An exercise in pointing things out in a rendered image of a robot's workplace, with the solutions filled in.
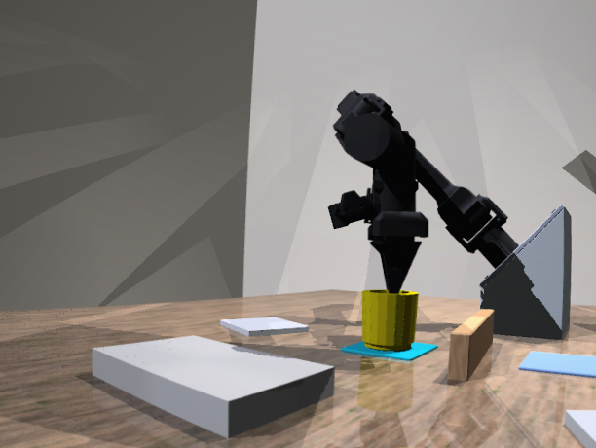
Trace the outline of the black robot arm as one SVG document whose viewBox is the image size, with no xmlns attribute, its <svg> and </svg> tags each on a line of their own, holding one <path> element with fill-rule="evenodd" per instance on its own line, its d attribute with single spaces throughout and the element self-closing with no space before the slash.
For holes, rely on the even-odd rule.
<svg viewBox="0 0 596 448">
<path fill-rule="evenodd" d="M 392 108 L 379 96 L 353 89 L 336 110 L 341 117 L 333 125 L 334 135 L 343 150 L 373 168 L 373 175 L 415 174 L 416 180 L 436 199 L 438 214 L 447 224 L 446 230 L 468 253 L 478 250 L 497 269 L 519 246 L 502 228 L 508 216 L 489 197 L 475 196 L 467 188 L 452 185 L 416 149 L 409 131 L 401 130 Z M 356 190 L 345 192 L 341 202 L 330 205 L 328 210 L 334 229 L 364 219 L 364 223 L 372 224 L 373 212 L 381 212 L 378 190 L 372 185 L 362 197 Z"/>
</svg>

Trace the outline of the brown wooden block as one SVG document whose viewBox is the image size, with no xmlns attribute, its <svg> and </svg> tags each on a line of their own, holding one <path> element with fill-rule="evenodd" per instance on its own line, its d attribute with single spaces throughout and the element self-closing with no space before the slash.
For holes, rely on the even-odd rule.
<svg viewBox="0 0 596 448">
<path fill-rule="evenodd" d="M 468 381 L 493 344 L 494 310 L 480 310 L 450 333 L 448 379 Z"/>
</svg>

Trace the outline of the yellow cup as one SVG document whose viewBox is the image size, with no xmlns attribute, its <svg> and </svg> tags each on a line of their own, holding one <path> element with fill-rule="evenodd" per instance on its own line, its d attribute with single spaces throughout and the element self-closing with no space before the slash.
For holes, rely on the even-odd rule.
<svg viewBox="0 0 596 448">
<path fill-rule="evenodd" d="M 362 291 L 361 339 L 376 350 L 406 350 L 415 340 L 418 292 Z"/>
</svg>

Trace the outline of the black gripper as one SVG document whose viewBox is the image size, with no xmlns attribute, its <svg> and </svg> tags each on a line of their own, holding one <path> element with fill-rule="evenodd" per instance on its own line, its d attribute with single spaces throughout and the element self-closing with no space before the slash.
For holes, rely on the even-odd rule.
<svg viewBox="0 0 596 448">
<path fill-rule="evenodd" d="M 428 238 L 429 220 L 416 212 L 416 175 L 387 172 L 373 175 L 373 189 L 378 190 L 381 212 L 373 212 L 367 239 L 381 255 L 389 294 L 399 293 L 422 242 Z"/>
</svg>

